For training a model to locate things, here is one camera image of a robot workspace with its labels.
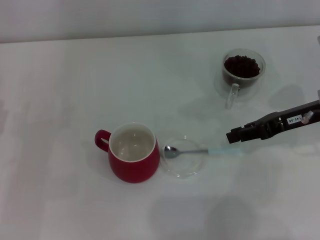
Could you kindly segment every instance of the spoon handle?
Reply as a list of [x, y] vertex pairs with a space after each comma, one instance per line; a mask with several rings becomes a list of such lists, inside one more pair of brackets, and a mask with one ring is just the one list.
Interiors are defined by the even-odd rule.
[[199, 149], [199, 150], [188, 150], [188, 151], [182, 151], [182, 154], [208, 154], [208, 149]]
[[209, 148], [209, 155], [223, 155], [223, 154], [238, 154], [240, 153], [239, 147], [226, 147], [226, 148]]

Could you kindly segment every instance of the glass cup handle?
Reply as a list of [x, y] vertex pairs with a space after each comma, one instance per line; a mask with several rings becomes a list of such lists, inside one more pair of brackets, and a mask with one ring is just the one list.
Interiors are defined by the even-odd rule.
[[239, 91], [239, 84], [233, 83], [231, 90], [230, 90], [230, 93], [229, 93], [229, 96], [228, 96], [228, 99], [226, 100], [226, 103], [225, 103], [226, 109], [232, 108], [232, 105], [234, 104], [234, 101], [238, 96], [238, 91]]

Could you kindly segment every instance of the glass cup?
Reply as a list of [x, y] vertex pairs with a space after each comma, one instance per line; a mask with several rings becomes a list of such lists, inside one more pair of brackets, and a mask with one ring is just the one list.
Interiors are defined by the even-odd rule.
[[[225, 62], [228, 58], [235, 57], [237, 55], [247, 56], [248, 58], [255, 59], [255, 62], [258, 64], [258, 67], [260, 68], [259, 75], [245, 78], [245, 77], [239, 77], [230, 73], [225, 68]], [[224, 81], [231, 86], [229, 97], [225, 105], [226, 108], [231, 109], [235, 99], [238, 96], [238, 91], [240, 90], [240, 88], [246, 88], [254, 84], [265, 73], [265, 70], [266, 70], [266, 62], [264, 58], [260, 54], [256, 53], [255, 51], [245, 49], [245, 48], [237, 48], [229, 51], [224, 56], [223, 62], [222, 62], [222, 77]]]

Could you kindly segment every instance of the mug handle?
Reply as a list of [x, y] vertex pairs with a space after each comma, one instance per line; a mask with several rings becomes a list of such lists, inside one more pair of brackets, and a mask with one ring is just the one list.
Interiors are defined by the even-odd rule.
[[109, 144], [103, 141], [103, 139], [109, 142], [110, 136], [111, 136], [111, 133], [108, 131], [105, 131], [105, 130], [97, 131], [94, 137], [95, 145], [97, 145], [97, 147], [102, 149], [103, 151], [108, 152]]
[[229, 97], [228, 97], [228, 99], [226, 100], [226, 103], [225, 103], [225, 108], [226, 109], [231, 109], [232, 108], [232, 105], [234, 104], [234, 101], [238, 96], [238, 91], [239, 91], [239, 84], [233, 83], [232, 87], [231, 87], [231, 90], [230, 90], [230, 93], [229, 93]]

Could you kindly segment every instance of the clear glass saucer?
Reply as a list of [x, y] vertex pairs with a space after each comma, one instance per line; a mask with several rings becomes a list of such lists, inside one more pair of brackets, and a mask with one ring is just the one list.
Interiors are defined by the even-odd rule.
[[182, 153], [175, 158], [165, 158], [165, 146], [174, 147], [180, 152], [188, 150], [200, 150], [203, 149], [203, 147], [201, 147], [195, 141], [188, 139], [187, 137], [168, 140], [160, 150], [160, 166], [170, 174], [176, 176], [179, 179], [184, 179], [195, 175], [202, 168], [206, 154]]

